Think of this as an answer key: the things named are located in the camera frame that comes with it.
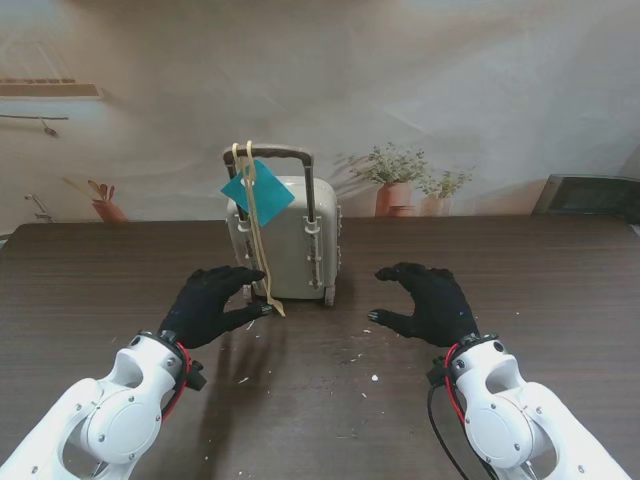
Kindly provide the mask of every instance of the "wooden table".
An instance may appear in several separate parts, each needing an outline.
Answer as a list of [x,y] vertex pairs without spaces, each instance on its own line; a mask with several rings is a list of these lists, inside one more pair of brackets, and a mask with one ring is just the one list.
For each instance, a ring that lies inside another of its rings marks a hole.
[[[459,478],[425,412],[424,374],[442,351],[366,319],[410,311],[398,285],[373,277],[401,260],[454,271],[480,329],[500,333],[525,378],[640,477],[640,239],[628,226],[353,219],[342,251],[332,310],[287,302],[285,319],[194,352],[209,382],[183,396],[133,479]],[[18,229],[0,253],[0,461],[68,386],[100,378],[138,330],[155,330],[193,270],[233,262],[222,222]],[[486,478],[442,392],[435,410],[471,478]]]

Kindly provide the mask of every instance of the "wall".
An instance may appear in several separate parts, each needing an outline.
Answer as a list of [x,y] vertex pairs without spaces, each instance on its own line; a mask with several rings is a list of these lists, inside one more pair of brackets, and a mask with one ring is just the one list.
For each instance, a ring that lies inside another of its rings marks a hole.
[[[59,138],[0,119],[0,233],[32,221],[27,193],[58,221],[98,220],[63,176],[115,184],[130,219],[220,218],[220,152],[247,139],[314,151],[317,176],[349,215],[373,214],[380,185],[354,179],[346,159],[387,141],[424,150],[438,175],[473,169],[451,199],[456,215],[529,213],[551,173],[638,173],[636,0],[0,0],[0,9],[0,53],[39,32],[78,80],[105,91],[100,101],[0,102],[0,113],[70,117],[51,125]],[[423,196],[414,189],[411,203]]]

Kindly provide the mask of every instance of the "luggage tag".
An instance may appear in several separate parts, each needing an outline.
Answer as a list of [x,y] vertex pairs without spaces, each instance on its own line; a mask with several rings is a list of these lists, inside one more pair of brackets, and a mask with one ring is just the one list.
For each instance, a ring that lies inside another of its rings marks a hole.
[[[256,180],[253,184],[253,195],[256,199],[258,222],[261,227],[269,223],[276,215],[293,202],[295,198],[284,184],[271,173],[260,160],[255,160]],[[247,192],[242,183],[242,173],[239,173],[222,188],[231,200],[245,211],[249,211]]]

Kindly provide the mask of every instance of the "suitcase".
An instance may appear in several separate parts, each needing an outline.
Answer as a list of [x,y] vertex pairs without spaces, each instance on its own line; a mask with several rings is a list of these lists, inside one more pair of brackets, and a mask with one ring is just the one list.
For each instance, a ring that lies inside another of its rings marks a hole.
[[[238,156],[247,155],[246,146],[237,147]],[[287,145],[254,144],[254,158],[295,158],[302,162],[304,176],[279,176],[294,200],[261,228],[262,243],[272,276],[271,296],[291,299],[324,299],[333,305],[335,280],[340,269],[338,237],[342,215],[336,194],[324,180],[313,178],[313,155]],[[231,148],[224,151],[229,178],[236,176]],[[227,205],[227,224],[236,259],[240,265],[257,268],[253,254],[251,225],[247,213],[233,200]],[[251,301],[252,287],[244,295]],[[265,296],[262,282],[253,285],[253,293]]]

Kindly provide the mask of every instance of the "flower pot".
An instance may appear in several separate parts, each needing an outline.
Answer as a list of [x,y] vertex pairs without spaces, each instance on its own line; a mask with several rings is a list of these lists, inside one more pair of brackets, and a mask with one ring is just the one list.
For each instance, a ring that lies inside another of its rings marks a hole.
[[411,200],[411,185],[408,183],[385,183],[378,190],[376,199],[376,217],[389,215],[391,207],[409,205]]
[[424,197],[420,209],[422,217],[446,217],[451,210],[450,198]]
[[416,207],[413,205],[396,205],[389,209],[388,217],[415,217]]
[[111,202],[94,200],[93,208],[96,209],[96,212],[98,212],[98,215],[100,215],[100,218],[105,223],[121,223],[127,221],[127,217],[122,213],[120,207]]

